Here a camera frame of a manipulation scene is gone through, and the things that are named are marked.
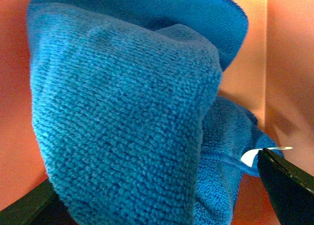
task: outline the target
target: orange wall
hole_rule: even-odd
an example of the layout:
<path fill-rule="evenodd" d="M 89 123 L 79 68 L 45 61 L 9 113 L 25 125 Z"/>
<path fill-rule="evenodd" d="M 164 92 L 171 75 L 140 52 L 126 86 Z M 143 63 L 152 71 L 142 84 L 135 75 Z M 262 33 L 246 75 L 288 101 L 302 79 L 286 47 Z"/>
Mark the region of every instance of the orange wall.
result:
<path fill-rule="evenodd" d="M 266 130 L 314 175 L 314 0 L 268 0 Z"/>
<path fill-rule="evenodd" d="M 0 0 L 0 210 L 45 177 L 31 126 L 27 2 Z"/>

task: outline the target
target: folded towel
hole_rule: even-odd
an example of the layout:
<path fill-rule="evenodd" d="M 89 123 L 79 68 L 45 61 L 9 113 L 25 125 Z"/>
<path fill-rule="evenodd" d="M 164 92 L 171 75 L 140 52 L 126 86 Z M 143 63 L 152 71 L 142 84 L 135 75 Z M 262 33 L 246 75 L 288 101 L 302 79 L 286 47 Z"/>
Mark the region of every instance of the folded towel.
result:
<path fill-rule="evenodd" d="M 256 125 L 247 109 L 217 96 L 203 120 L 194 224 L 231 224 L 243 173 L 259 176 L 257 157 L 251 168 L 240 161 L 241 156 L 254 148 L 276 146 Z"/>
<path fill-rule="evenodd" d="M 216 48 L 183 25 L 150 31 L 58 3 L 29 12 L 33 126 L 74 219 L 191 224 Z"/>
<path fill-rule="evenodd" d="M 258 175 L 241 154 L 273 145 L 216 98 L 247 32 L 237 5 L 32 0 L 27 30 L 34 131 L 79 224 L 230 223 L 243 171 Z"/>
<path fill-rule="evenodd" d="M 182 24 L 197 31 L 218 49 L 225 70 L 233 61 L 247 33 L 248 21 L 232 0 L 32 0 L 58 2 L 105 14 L 158 30 Z"/>

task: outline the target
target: blue microfiber towel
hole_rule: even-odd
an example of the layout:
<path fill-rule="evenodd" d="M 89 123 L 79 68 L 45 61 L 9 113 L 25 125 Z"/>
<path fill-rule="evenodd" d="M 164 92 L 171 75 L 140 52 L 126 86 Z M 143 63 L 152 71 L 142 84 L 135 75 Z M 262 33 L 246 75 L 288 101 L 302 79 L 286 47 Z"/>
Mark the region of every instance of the blue microfiber towel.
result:
<path fill-rule="evenodd" d="M 273 146 L 216 97 L 247 32 L 231 0 L 32 0 L 33 126 L 81 225 L 230 224 L 248 149 Z"/>
<path fill-rule="evenodd" d="M 254 148 L 276 147 L 256 125 L 247 109 L 217 96 L 203 120 L 194 224 L 231 224 L 243 173 L 259 176 L 257 159 L 250 168 L 241 156 Z"/>
<path fill-rule="evenodd" d="M 65 3 L 158 30 L 182 24 L 206 37 L 217 49 L 221 69 L 233 61 L 247 33 L 248 20 L 232 0 L 32 0 Z"/>

